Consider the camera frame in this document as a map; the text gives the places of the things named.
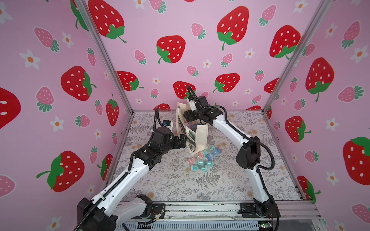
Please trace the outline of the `canvas tote bag floral print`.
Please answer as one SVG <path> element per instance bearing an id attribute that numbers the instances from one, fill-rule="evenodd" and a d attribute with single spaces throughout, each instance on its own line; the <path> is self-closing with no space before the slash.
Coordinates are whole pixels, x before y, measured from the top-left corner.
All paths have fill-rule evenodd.
<path id="1" fill-rule="evenodd" d="M 192 156 L 195 156 L 200 151 L 207 149 L 208 125 L 197 125 L 195 131 L 190 126 L 187 126 L 188 120 L 185 119 L 185 111 L 190 110 L 188 104 L 177 103 L 176 108 L 176 130 L 178 135 L 187 137 L 186 149 Z"/>

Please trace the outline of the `teal hourglass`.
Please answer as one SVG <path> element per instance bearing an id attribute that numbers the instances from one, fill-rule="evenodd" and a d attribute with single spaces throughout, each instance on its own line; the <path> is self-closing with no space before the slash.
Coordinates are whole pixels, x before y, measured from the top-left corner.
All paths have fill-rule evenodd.
<path id="1" fill-rule="evenodd" d="M 205 165 L 194 165 L 194 164 L 192 164 L 191 167 L 190 167 L 190 170 L 192 172 L 196 172 L 196 171 L 208 172 L 213 167 L 214 167 L 213 163 L 207 163 Z"/>

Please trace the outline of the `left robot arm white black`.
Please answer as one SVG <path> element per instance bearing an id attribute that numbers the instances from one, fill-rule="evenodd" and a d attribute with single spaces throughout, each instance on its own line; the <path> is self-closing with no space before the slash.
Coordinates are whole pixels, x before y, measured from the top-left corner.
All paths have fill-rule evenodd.
<path id="1" fill-rule="evenodd" d="M 82 199 L 78 204 L 76 231 L 113 231 L 117 225 L 135 218 L 150 218 L 150 223 L 161 214 L 154 215 L 153 201 L 140 194 L 132 201 L 121 204 L 123 197 L 152 168 L 161 162 L 170 150 L 186 147 L 187 137 L 174 136 L 168 127 L 159 127 L 152 132 L 149 141 L 130 156 L 128 167 L 104 190 L 91 200 Z"/>

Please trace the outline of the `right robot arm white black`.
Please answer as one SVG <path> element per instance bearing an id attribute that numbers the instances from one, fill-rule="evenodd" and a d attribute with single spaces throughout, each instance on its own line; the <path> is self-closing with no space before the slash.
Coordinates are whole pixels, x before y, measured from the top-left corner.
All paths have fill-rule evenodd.
<path id="1" fill-rule="evenodd" d="M 261 169 L 270 171 L 275 166 L 275 159 L 271 150 L 260 142 L 258 137 L 252 137 L 240 130 L 227 118 L 227 111 L 219 105 L 210 106 L 203 96 L 194 98 L 186 105 L 179 103 L 177 111 L 181 120 L 187 122 L 204 122 L 227 136 L 239 149 L 236 155 L 237 164 L 246 170 L 254 193 L 254 208 L 257 216 L 264 218 L 275 215 L 280 218 L 280 212 L 274 197 L 268 192 Z M 261 148 L 270 156 L 271 166 L 260 165 Z"/>

